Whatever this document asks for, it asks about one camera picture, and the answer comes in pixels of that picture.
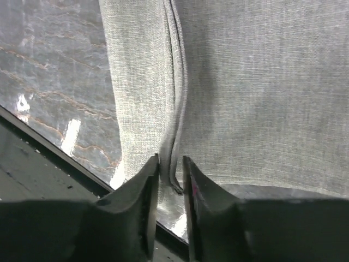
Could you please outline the grey cloth napkin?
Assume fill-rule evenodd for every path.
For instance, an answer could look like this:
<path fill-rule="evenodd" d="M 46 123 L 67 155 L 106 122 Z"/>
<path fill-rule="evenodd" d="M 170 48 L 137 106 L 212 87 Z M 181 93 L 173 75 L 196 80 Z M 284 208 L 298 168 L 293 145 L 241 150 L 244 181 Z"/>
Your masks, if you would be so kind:
<path fill-rule="evenodd" d="M 212 180 L 348 196 L 348 1 L 100 1 L 122 147 Z"/>

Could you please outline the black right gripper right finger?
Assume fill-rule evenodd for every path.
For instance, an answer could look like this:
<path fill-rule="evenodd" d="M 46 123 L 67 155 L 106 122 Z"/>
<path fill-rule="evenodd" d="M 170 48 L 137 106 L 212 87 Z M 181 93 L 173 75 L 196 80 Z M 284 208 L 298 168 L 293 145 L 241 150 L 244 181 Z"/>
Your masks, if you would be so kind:
<path fill-rule="evenodd" d="M 183 157 L 191 261 L 348 261 L 346 199 L 243 200 Z"/>

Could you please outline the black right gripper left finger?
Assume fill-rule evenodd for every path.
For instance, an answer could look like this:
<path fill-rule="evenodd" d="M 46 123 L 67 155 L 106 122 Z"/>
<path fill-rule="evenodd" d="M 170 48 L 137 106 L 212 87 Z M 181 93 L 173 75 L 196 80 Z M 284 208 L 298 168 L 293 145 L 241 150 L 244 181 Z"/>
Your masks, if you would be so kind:
<path fill-rule="evenodd" d="M 1 202 L 1 261 L 151 261 L 159 160 L 96 202 Z"/>

